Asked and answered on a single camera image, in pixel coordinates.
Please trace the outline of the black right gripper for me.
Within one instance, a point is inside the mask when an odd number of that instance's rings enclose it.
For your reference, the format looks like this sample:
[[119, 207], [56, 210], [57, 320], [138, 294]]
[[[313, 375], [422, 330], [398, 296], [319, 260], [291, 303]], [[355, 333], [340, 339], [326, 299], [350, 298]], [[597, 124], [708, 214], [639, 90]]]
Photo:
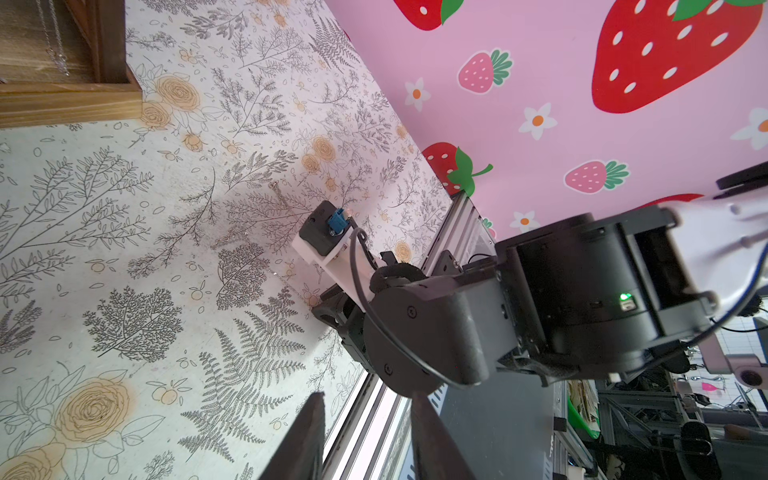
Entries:
[[368, 365], [363, 338], [364, 312], [338, 286], [333, 285], [320, 295], [320, 303], [311, 309], [314, 317], [333, 329], [341, 346], [362, 366]]

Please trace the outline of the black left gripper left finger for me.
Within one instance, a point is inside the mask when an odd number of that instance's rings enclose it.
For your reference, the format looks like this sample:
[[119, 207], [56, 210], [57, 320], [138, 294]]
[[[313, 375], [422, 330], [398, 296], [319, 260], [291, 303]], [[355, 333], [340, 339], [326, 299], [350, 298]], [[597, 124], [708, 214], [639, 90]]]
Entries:
[[314, 392], [307, 398], [259, 479], [319, 479], [323, 466], [324, 440], [324, 394]]

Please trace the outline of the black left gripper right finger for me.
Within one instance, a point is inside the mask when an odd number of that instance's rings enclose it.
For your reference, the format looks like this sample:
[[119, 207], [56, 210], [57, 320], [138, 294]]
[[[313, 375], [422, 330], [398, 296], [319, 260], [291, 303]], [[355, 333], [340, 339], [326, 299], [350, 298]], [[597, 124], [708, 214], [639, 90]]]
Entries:
[[412, 399], [411, 438], [417, 479], [476, 479], [427, 397]]

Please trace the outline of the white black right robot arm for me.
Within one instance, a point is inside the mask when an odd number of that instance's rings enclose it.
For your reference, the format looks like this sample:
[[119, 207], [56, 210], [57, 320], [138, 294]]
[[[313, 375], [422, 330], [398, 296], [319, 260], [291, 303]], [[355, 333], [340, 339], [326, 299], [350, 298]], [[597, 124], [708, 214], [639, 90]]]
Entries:
[[378, 263], [342, 209], [321, 203], [295, 249], [334, 287], [315, 316], [394, 392], [473, 387], [497, 372], [627, 377], [710, 339], [767, 282], [767, 182], [603, 220], [571, 217], [431, 274]]

